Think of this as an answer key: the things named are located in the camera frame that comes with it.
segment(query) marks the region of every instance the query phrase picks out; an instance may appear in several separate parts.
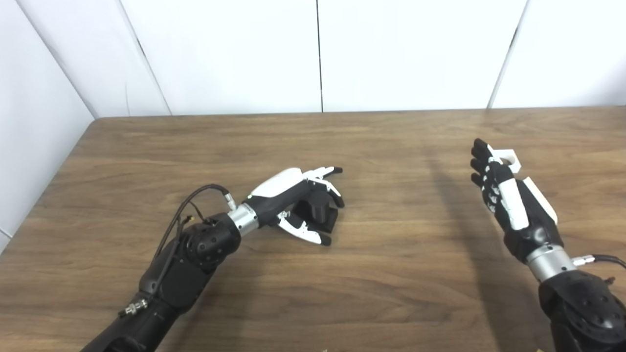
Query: robot finger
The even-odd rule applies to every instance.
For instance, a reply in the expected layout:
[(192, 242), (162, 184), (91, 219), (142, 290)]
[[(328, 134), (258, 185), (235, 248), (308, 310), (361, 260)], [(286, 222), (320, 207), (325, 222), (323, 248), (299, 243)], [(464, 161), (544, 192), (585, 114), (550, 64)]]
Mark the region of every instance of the robot finger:
[(295, 214), (282, 212), (278, 215), (278, 218), (278, 226), (293, 236), (311, 243), (321, 244), (322, 246), (329, 246), (331, 244), (331, 238), (329, 236), (309, 230), (306, 221)]
[(332, 183), (326, 180), (309, 180), (309, 182), (313, 182), (313, 186), (322, 186), (322, 189), (325, 189), (325, 191), (332, 197), (337, 208), (343, 208), (346, 206), (346, 204), (344, 203), (344, 199), (341, 197), (341, 194), (335, 188), (335, 186), (332, 185)]

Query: black arm segment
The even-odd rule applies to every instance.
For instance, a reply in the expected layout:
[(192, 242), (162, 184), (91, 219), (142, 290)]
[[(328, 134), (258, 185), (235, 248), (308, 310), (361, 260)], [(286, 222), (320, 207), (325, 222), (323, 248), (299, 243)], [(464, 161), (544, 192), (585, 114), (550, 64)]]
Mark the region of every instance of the black arm segment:
[[(226, 214), (217, 214), (172, 239), (141, 277), (132, 303), (145, 309), (114, 320), (82, 352), (153, 352), (179, 316), (189, 311), (227, 255), (239, 248), (241, 236)], [(168, 264), (172, 247), (175, 255)], [(163, 268), (165, 275), (157, 284)]]
[(626, 309), (601, 278), (563, 272), (541, 283), (539, 300), (557, 352), (626, 351)]

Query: metal connector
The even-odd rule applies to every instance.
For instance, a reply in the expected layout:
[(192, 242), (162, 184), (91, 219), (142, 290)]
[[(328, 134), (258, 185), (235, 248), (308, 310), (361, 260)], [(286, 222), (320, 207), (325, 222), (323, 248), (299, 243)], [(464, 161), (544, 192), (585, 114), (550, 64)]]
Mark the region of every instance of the metal connector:
[(124, 318), (127, 315), (136, 315), (138, 311), (141, 311), (146, 307), (148, 307), (148, 302), (145, 299), (142, 299), (137, 303), (129, 304), (128, 307), (126, 307), (123, 311), (120, 311), (118, 315), (120, 318)]
[(231, 211), (237, 209), (237, 203), (235, 203), (235, 200), (233, 199), (233, 196), (230, 195), (230, 193), (224, 195), (224, 198), (226, 198), (226, 204), (228, 204), (228, 207)]
[(572, 264), (574, 264), (575, 266), (583, 266), (583, 265), (591, 264), (593, 262), (595, 262), (594, 256), (582, 256), (582, 257), (572, 258)]

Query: robotic hand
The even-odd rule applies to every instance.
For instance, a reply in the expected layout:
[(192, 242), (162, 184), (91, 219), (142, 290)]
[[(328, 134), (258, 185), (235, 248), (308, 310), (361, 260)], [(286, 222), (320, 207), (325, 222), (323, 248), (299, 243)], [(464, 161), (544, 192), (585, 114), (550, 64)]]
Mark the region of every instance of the robotic hand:
[(514, 151), (494, 150), (476, 139), (471, 154), (476, 171), (471, 179), (504, 230), (506, 248), (540, 283), (540, 304), (550, 318), (557, 352), (626, 351), (626, 308), (611, 294), (609, 283), (577, 269), (601, 260), (626, 264), (611, 256), (571, 259), (550, 203), (530, 178), (515, 178), (521, 165)]
[[(344, 202), (324, 177), (341, 172), (338, 167), (304, 173), (288, 168), (259, 185), (239, 206), (222, 186), (211, 184), (194, 191), (174, 215), (131, 303), (82, 351), (155, 351), (178, 317), (195, 304), (217, 267), (239, 248), (241, 238), (255, 229), (277, 225), (296, 237), (329, 246), (331, 238), (318, 231), (332, 232), (337, 209), (331, 208), (330, 202), (338, 208), (343, 208)], [(230, 212), (203, 217), (192, 199), (206, 189), (221, 191)], [(192, 220), (180, 218), (188, 204), (202, 223), (184, 229)], [(164, 246), (175, 225), (175, 238)]]

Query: cable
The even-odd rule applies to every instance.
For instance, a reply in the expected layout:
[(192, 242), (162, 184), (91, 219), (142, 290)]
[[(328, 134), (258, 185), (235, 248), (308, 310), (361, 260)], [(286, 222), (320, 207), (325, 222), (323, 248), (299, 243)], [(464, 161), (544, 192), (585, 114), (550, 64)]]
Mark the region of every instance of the cable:
[(596, 262), (611, 262), (614, 264), (619, 264), (621, 265), (624, 269), (626, 269), (626, 262), (619, 259), (616, 256), (608, 256), (606, 254), (592, 254), (592, 256), (595, 258)]
[(193, 191), (189, 196), (187, 196), (187, 198), (180, 204), (180, 206), (178, 207), (178, 210), (176, 211), (176, 214), (174, 214), (172, 221), (170, 222), (170, 225), (168, 225), (167, 230), (165, 230), (165, 233), (163, 235), (163, 238), (161, 238), (161, 242), (159, 243), (155, 255), (154, 257), (152, 257), (152, 262), (155, 261), (155, 259), (158, 257), (159, 254), (161, 254), (161, 250), (163, 249), (163, 246), (165, 245), (165, 241), (167, 241), (167, 237), (169, 237), (170, 232), (172, 231), (172, 229), (174, 228), (174, 224), (176, 224), (177, 219), (180, 217), (180, 214), (183, 212), (183, 210), (185, 209), (185, 207), (187, 206), (187, 204), (189, 204), (189, 202), (192, 201), (192, 199), (198, 195), (200, 192), (203, 192), (204, 190), (207, 189), (217, 189), (219, 191), (221, 191), (222, 195), (224, 195), (224, 197), (227, 194), (230, 194), (230, 192), (223, 186), (221, 185), (216, 185), (216, 184), (210, 184), (210, 185), (204, 185), (202, 187), (200, 187), (199, 189)]
[(161, 282), (163, 282), (165, 273), (167, 272), (167, 269), (170, 267), (170, 264), (172, 264), (172, 260), (174, 260), (174, 255), (176, 254), (176, 250), (178, 249), (178, 245), (180, 244), (181, 236), (183, 233), (183, 228), (185, 227), (185, 224), (187, 222), (190, 222), (191, 220), (193, 220), (193, 217), (191, 216), (188, 216), (183, 221), (180, 221), (180, 217), (176, 219), (176, 221), (178, 222), (178, 226), (176, 227), (176, 237), (174, 238), (172, 249), (170, 250), (170, 253), (167, 255), (167, 260), (165, 261), (165, 265), (163, 266), (163, 269), (161, 270), (161, 273), (159, 274), (158, 279), (156, 280), (155, 287), (152, 289), (152, 293), (150, 293), (150, 295), (148, 296), (148, 299), (146, 300), (147, 303), (152, 302), (152, 299), (157, 294), (158, 290), (161, 288)]
[(191, 204), (191, 206), (196, 210), (196, 213), (198, 214), (198, 218), (200, 218), (200, 221), (204, 221), (204, 216), (202, 216), (200, 209), (198, 209), (198, 207), (191, 200), (189, 201), (189, 204)]

